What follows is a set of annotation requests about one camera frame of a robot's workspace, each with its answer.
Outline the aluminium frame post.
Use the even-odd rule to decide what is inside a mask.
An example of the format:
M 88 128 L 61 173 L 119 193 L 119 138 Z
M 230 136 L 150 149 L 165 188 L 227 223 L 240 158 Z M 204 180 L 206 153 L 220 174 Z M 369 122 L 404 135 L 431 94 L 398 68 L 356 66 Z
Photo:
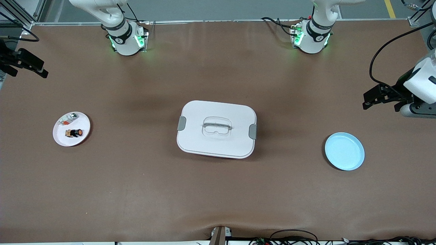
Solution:
M 16 21 L 29 28 L 39 22 L 47 0 L 0 0 L 0 25 Z

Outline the aluminium table edge rail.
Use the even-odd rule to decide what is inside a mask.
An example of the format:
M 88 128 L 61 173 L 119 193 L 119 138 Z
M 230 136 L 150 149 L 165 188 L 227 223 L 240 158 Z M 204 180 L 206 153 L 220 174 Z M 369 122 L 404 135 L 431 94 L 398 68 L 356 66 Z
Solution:
M 409 26 L 414 26 L 410 23 L 408 18 L 373 18 L 373 19 L 338 19 L 336 23 L 340 21 L 396 21 L 396 20 L 405 20 Z M 225 23 L 225 22 L 233 22 L 233 23 L 245 23 L 245 22 L 254 22 L 260 23 L 264 22 L 262 19 L 235 19 L 235 20 L 176 20 L 176 21 L 142 21 L 141 24 L 144 25 L 178 25 L 178 24 L 187 24 L 187 23 Z M 29 26 L 26 28 L 31 29 L 33 26 L 100 26 L 100 22 L 35 22 L 32 21 Z

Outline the light blue round plate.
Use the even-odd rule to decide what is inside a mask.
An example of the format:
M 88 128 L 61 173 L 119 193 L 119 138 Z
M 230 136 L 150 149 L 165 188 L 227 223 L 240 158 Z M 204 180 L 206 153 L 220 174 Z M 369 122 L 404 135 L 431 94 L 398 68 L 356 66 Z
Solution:
M 358 169 L 365 159 L 365 150 L 361 141 L 347 132 L 330 135 L 324 146 L 325 156 L 337 169 L 352 171 Z

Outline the white lidded storage box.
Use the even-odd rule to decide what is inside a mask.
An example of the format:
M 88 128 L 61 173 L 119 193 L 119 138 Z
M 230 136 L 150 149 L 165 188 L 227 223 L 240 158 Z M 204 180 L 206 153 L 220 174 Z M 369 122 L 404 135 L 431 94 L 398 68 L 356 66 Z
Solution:
M 176 142 L 192 154 L 244 159 L 255 149 L 257 115 L 246 105 L 194 100 L 184 105 Z

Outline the brown table cover mat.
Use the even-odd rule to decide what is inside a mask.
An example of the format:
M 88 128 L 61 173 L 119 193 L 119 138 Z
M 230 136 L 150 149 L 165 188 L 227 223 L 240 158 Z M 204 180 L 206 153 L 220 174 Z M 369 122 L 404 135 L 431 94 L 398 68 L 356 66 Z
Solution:
M 333 29 L 308 55 L 265 22 L 160 24 L 146 52 L 123 57 L 99 26 L 33 27 L 40 41 L 20 47 L 47 79 L 20 70 L 0 90 L 0 243 L 202 240 L 220 225 L 247 237 L 436 238 L 436 120 L 393 103 L 362 109 L 373 55 L 410 27 Z M 253 108 L 253 153 L 183 152 L 178 120 L 194 100 Z M 91 133 L 60 146 L 53 126 L 74 111 Z M 363 144 L 358 169 L 325 156 L 336 132 Z

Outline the small silver red switch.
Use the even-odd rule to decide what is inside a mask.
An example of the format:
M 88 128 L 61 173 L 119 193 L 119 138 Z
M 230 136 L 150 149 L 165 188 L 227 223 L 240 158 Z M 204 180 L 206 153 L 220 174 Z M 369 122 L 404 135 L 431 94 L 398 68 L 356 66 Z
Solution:
M 60 126 L 66 126 L 66 125 L 71 124 L 76 119 L 78 119 L 78 114 L 76 114 L 76 113 L 65 114 L 58 119 L 57 124 Z

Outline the white round plate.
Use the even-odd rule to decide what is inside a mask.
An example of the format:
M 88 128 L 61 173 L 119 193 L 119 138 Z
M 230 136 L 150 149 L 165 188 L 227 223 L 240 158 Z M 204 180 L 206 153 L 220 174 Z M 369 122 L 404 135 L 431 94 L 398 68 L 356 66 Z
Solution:
M 78 119 L 76 119 L 71 124 L 66 125 L 66 126 L 60 126 L 57 124 L 57 122 L 53 126 L 53 131 L 52 131 L 53 139 L 60 146 L 79 145 L 87 139 L 87 137 L 90 135 L 91 130 L 92 130 L 91 121 L 86 114 L 78 112 L 78 111 L 74 111 L 74 112 L 70 112 L 70 113 L 78 114 Z M 81 129 L 83 131 L 82 137 L 69 138 L 69 137 L 65 136 L 66 130 L 77 130 L 77 129 Z

